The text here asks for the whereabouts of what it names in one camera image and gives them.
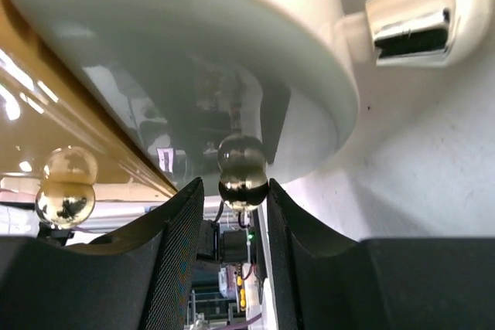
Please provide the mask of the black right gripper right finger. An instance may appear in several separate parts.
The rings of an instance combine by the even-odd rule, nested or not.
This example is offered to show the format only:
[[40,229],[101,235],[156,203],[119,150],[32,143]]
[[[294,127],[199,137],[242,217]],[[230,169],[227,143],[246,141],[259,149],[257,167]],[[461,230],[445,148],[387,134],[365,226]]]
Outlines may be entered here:
[[491,238],[355,241],[271,180],[272,290],[280,329],[492,329]]

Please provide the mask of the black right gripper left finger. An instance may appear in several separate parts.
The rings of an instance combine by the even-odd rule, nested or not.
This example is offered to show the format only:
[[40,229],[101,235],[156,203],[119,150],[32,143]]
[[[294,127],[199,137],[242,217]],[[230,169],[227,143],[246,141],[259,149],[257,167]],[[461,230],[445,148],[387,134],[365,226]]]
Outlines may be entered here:
[[1,239],[3,329],[181,329],[204,191],[194,179],[129,224],[87,244]]

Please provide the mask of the yellow drawer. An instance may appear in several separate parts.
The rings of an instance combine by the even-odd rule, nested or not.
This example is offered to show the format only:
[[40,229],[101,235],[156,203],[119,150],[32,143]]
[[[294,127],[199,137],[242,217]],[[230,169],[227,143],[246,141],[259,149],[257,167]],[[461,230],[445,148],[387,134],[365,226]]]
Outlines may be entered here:
[[159,204],[175,186],[1,0],[1,223],[19,209]]

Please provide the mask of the cream round drawer cabinet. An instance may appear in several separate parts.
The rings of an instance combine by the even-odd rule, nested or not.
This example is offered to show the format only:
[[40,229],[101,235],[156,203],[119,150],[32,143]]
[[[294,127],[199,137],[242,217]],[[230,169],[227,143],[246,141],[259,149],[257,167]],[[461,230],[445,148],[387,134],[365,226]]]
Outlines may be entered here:
[[341,0],[267,0],[328,42],[340,36],[355,62],[377,66],[444,67],[482,42],[494,0],[366,0],[344,15]]

